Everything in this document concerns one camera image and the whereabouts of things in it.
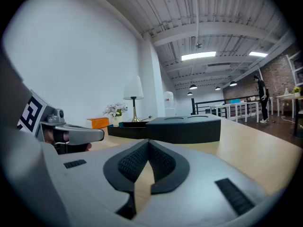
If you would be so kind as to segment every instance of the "gold lamp base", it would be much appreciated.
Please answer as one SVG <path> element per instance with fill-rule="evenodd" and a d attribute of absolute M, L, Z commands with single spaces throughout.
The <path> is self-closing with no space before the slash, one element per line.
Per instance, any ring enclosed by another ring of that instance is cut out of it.
<path fill-rule="evenodd" d="M 132 121 L 132 122 L 140 122 L 140 121 L 138 120 L 137 114 L 136 114 L 136 104 L 135 104 L 135 102 L 134 102 L 136 98 L 137 98 L 137 97 L 135 97 L 135 96 L 131 97 L 131 99 L 133 100 L 133 107 L 134 107 L 134 116 L 133 116 L 133 121 Z"/>
<path fill-rule="evenodd" d="M 137 118 L 137 114 L 136 114 L 136 107 L 134 107 L 134 116 L 133 116 L 133 121 L 132 122 L 140 122 Z"/>

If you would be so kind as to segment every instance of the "vase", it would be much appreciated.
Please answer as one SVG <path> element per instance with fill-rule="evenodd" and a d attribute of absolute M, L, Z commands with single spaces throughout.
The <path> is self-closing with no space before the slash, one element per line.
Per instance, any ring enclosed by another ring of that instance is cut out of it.
<path fill-rule="evenodd" d="M 119 126 L 119 123 L 120 122 L 123 122 L 123 117 L 122 116 L 116 116 L 116 117 L 113 117 L 113 125 L 114 126 Z"/>

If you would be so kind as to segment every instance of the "flowers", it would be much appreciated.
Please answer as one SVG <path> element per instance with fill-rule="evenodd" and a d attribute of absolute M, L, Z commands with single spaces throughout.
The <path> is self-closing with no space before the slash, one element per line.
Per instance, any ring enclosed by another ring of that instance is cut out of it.
<path fill-rule="evenodd" d="M 301 91 L 301 88 L 299 87 L 294 87 L 294 93 L 299 93 Z"/>
<path fill-rule="evenodd" d="M 111 115 L 113 117 L 121 116 L 122 112 L 127 110 L 127 106 L 121 103 L 116 103 L 115 105 L 107 105 L 105 111 L 103 111 L 103 115 Z"/>

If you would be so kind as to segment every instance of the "ceiling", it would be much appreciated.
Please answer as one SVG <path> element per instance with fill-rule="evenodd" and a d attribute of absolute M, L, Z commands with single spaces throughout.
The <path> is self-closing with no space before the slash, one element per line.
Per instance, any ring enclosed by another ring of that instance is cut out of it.
<path fill-rule="evenodd" d="M 142 36 L 151 35 L 160 64 L 176 89 L 191 82 L 227 84 L 259 59 L 248 56 L 251 51 L 273 51 L 289 30 L 271 0 L 108 1 Z M 182 55 L 209 51 L 216 51 L 216 56 L 181 61 Z"/>

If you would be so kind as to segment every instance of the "white flowers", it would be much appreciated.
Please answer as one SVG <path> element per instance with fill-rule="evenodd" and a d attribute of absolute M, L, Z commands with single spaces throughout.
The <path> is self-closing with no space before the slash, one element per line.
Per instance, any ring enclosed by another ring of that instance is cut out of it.
<path fill-rule="evenodd" d="M 103 115 L 108 114 L 113 117 L 121 116 L 122 112 L 124 112 L 125 110 L 127 110 L 127 106 L 124 104 L 121 103 L 116 103 L 115 105 L 111 104 L 111 105 L 107 105 L 105 111 L 103 111 Z"/>

